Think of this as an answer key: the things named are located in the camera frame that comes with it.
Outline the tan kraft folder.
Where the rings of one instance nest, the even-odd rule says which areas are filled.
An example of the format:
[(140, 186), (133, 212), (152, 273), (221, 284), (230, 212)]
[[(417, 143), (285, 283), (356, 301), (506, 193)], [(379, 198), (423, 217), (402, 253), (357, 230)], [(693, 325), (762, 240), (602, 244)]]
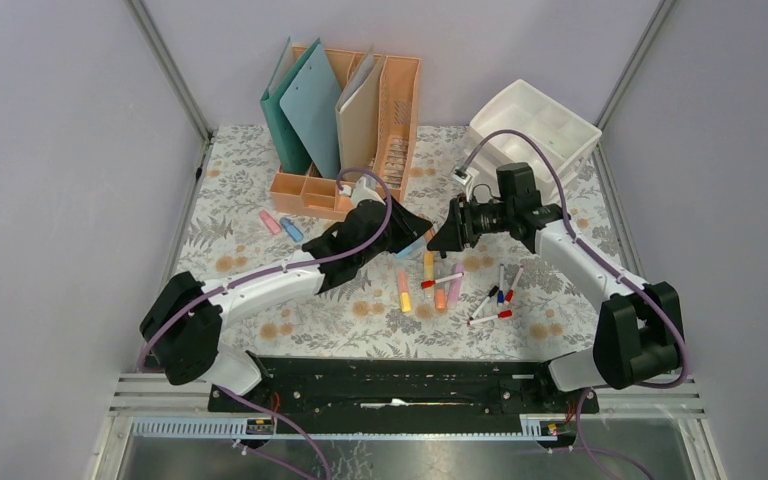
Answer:
[(368, 50), (353, 64), (336, 107), (341, 170), (369, 168), (379, 128), (379, 87), (386, 57)]

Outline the green folder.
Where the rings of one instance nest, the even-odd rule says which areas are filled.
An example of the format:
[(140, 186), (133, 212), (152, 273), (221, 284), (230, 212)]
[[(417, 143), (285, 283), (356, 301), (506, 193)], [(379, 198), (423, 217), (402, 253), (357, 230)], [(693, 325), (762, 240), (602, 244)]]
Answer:
[(299, 58), (296, 58), (292, 39), (288, 37), (269, 84), (260, 98), (264, 119), (284, 173), (302, 175), (312, 163), (310, 155), (282, 110), (280, 100), (313, 50), (320, 44), (321, 40), (317, 38)]

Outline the white plastic drawer unit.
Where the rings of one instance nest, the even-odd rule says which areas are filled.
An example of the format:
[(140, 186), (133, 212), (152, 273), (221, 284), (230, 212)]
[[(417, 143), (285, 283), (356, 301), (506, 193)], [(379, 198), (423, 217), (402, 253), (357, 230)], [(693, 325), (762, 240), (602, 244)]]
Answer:
[[(602, 135), (601, 130), (522, 79), (497, 93), (471, 119), (464, 153), (470, 154), (486, 136), (505, 129), (525, 134), (540, 147), (565, 190), (572, 188)], [(557, 185), (544, 162), (527, 142), (510, 134), (491, 139), (468, 166), (479, 172), (471, 196), (481, 202), (497, 196), (496, 169), (518, 162), (532, 168), (542, 202), (557, 203)]]

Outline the light blue folder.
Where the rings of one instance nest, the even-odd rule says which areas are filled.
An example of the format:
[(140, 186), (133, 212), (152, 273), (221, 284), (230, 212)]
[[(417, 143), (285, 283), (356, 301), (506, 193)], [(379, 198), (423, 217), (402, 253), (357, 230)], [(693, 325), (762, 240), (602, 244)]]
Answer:
[(321, 177), (334, 179), (341, 169), (336, 121), (341, 88), (319, 40), (296, 60), (282, 86), (279, 108), (287, 123), (282, 169), (304, 174), (314, 166)]

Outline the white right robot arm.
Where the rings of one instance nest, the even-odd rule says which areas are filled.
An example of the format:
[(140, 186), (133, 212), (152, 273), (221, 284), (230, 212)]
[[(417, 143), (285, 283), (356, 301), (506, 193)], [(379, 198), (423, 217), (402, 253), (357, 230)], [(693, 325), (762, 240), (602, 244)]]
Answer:
[(648, 283), (605, 259), (571, 231), (558, 204), (545, 205), (526, 163), (497, 170), (499, 196), (484, 203), (453, 198), (446, 221), (428, 247), (460, 252), (483, 235), (506, 233), (561, 271), (598, 313), (591, 347), (546, 362), (533, 386), (535, 402), (557, 412), (573, 391), (609, 386), (621, 390), (683, 365), (678, 294), (666, 282)]

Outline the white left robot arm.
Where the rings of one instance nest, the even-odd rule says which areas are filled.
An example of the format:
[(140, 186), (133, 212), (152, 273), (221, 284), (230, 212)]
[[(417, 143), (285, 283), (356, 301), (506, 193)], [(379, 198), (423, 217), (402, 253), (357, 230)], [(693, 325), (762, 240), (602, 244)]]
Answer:
[(397, 201), (363, 200), (283, 260), (210, 281), (176, 274), (139, 325), (146, 342), (140, 356), (154, 356), (173, 386), (203, 380), (231, 391), (245, 410), (259, 410), (270, 397), (264, 370), (252, 354), (222, 347), (222, 332), (267, 308), (347, 283), (377, 255), (401, 252), (431, 227)]

